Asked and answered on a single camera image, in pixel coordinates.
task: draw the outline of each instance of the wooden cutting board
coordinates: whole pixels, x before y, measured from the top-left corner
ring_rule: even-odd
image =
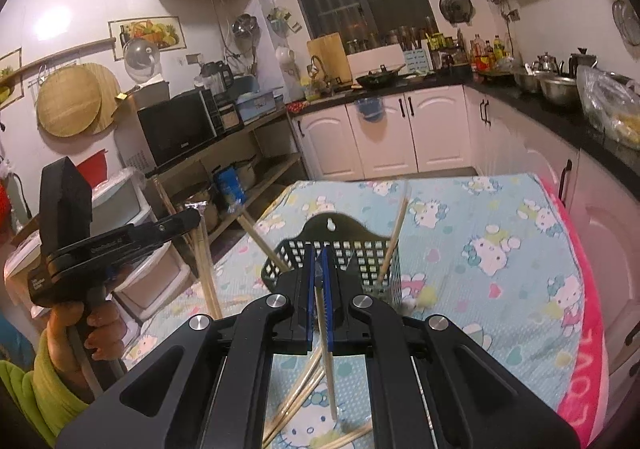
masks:
[[[343,83],[351,82],[353,76],[351,76],[349,61],[344,52],[340,34],[325,35],[308,41],[306,49],[309,51],[309,55],[317,55],[320,58],[330,79],[340,77]]]
[[[116,95],[120,93],[120,85],[111,70],[101,64],[87,63],[82,67],[94,74],[100,87],[100,98],[102,99],[100,111],[86,130],[87,133],[97,134],[113,124],[113,113],[118,109]]]
[[[101,103],[100,85],[94,74],[79,65],[66,66],[44,81],[36,114],[47,132],[66,138],[89,127]]]

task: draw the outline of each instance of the metal screw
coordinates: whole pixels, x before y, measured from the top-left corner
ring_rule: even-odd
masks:
[[[271,294],[267,298],[267,305],[271,308],[280,308],[287,304],[287,298],[282,294]]]
[[[449,320],[442,315],[434,315],[433,317],[429,317],[429,326],[432,330],[441,332],[449,327]]]
[[[353,298],[353,305],[356,308],[369,308],[373,304],[373,299],[368,295],[356,295]]]
[[[206,315],[194,315],[191,319],[189,319],[189,326],[192,330],[204,330],[211,319],[209,319]]]

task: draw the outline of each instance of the fruit picture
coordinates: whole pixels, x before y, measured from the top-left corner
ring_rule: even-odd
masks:
[[[123,47],[135,38],[146,39],[158,46],[160,51],[186,48],[184,35],[177,17],[149,17],[109,21],[111,37],[116,38],[114,58],[121,60]]]
[[[3,78],[15,72],[22,66],[22,49],[18,48],[13,52],[0,58],[0,108],[8,106],[15,100],[24,96],[22,78],[20,76],[2,81]]]

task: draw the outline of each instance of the teapot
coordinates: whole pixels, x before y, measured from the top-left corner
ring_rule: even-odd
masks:
[[[544,55],[538,55],[538,60],[533,62],[532,69],[535,72],[551,72],[558,75],[562,71],[564,61],[558,66],[556,58],[545,52]]]
[[[595,68],[598,64],[598,58],[595,55],[588,55],[587,48],[578,48],[579,54],[571,54],[569,57],[569,76],[575,79],[578,66],[588,66]]]

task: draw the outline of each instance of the countertop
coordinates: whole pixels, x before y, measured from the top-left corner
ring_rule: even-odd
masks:
[[[532,118],[553,131],[577,149],[584,150],[617,178],[626,189],[640,201],[640,152],[628,148],[597,131],[581,112],[565,113],[549,106],[541,95],[522,93],[516,86],[497,86],[475,82],[468,66],[457,66],[446,73],[437,73],[422,80],[402,79],[395,86],[382,90],[351,90],[317,100],[292,117],[309,114],[322,109],[349,104],[368,96],[398,95],[440,86],[464,85],[484,95],[493,96],[512,108]]]

